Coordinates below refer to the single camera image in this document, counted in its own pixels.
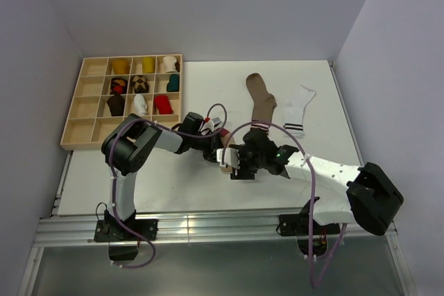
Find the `brown sock striped cuff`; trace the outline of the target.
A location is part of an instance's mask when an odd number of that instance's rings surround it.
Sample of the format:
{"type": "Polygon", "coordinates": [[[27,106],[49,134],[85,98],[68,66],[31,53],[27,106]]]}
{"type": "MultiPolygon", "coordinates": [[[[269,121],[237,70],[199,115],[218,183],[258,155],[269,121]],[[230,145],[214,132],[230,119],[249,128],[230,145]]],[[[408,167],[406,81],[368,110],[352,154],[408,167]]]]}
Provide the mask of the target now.
{"type": "Polygon", "coordinates": [[[273,113],[277,107],[275,97],[268,92],[265,82],[259,73],[252,73],[246,78],[246,87],[253,100],[252,121],[261,121],[251,125],[252,129],[269,132],[269,123],[273,120],[273,113]]]}

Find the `beige maroon sock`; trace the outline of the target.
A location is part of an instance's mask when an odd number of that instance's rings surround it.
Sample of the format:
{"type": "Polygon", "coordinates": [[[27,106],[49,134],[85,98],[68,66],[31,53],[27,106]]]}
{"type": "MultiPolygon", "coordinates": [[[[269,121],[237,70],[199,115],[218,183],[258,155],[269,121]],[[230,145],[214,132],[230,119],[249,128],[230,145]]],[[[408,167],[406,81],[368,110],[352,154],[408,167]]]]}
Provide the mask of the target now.
{"type": "MultiPolygon", "coordinates": [[[[230,145],[235,144],[234,137],[229,138],[230,135],[231,135],[231,132],[225,128],[222,128],[219,133],[222,144],[224,146],[227,146],[227,148],[229,148],[230,145]]],[[[221,167],[221,171],[225,174],[230,174],[232,172],[232,167],[231,166],[221,167]]]]}

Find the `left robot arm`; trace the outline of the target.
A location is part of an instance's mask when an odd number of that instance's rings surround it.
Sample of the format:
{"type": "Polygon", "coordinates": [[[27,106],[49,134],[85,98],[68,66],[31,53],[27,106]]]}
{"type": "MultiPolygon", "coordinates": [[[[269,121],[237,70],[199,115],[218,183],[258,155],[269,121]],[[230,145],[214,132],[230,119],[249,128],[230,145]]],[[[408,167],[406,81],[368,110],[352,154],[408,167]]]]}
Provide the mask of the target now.
{"type": "Polygon", "coordinates": [[[101,152],[110,169],[110,204],[98,221],[94,240],[135,241],[155,239],[153,223],[136,221],[135,181],[154,148],[180,155],[190,149],[201,151],[203,158],[216,162],[216,151],[223,147],[216,130],[202,133],[204,118],[194,112],[171,129],[136,114],[130,114],[102,143],[101,152]]]}

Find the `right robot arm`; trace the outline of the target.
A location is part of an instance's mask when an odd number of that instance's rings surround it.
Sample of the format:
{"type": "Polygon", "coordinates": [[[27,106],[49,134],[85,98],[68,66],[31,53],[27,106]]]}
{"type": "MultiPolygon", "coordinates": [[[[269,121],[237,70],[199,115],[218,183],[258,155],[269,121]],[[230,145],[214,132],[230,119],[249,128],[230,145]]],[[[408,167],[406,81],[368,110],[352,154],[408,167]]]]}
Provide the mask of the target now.
{"type": "Polygon", "coordinates": [[[387,174],[374,163],[338,164],[303,153],[295,146],[277,146],[268,135],[253,129],[243,144],[220,149],[218,162],[232,167],[231,179],[254,180],[258,170],[289,180],[310,182],[323,195],[312,195],[282,234],[338,234],[342,224],[357,224],[376,236],[385,235],[404,202],[387,174]]]}

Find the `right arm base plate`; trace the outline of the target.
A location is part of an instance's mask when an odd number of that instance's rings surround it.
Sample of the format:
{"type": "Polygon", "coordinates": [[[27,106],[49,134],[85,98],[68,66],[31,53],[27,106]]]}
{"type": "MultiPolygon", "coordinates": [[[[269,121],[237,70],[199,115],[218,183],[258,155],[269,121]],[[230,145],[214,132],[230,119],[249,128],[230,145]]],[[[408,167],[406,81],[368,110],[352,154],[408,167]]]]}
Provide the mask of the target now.
{"type": "MultiPolygon", "coordinates": [[[[309,235],[309,218],[307,214],[281,214],[278,216],[279,223],[276,232],[280,236],[308,236],[309,235]]],[[[335,235],[341,232],[341,228],[337,223],[328,225],[319,225],[313,222],[314,236],[335,235]]]]}

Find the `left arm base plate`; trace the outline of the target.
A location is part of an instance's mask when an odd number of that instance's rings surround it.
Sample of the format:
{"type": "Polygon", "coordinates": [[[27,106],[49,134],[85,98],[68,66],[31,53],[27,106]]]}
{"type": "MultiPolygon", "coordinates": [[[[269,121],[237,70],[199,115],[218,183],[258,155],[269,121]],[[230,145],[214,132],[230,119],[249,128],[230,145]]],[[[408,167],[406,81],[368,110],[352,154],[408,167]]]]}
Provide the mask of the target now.
{"type": "MultiPolygon", "coordinates": [[[[149,241],[154,241],[157,236],[157,219],[136,219],[130,226],[131,230],[143,236],[149,241]]],[[[94,232],[95,243],[139,241],[140,237],[134,235],[121,227],[119,223],[110,223],[105,220],[99,220],[94,232]]]]}

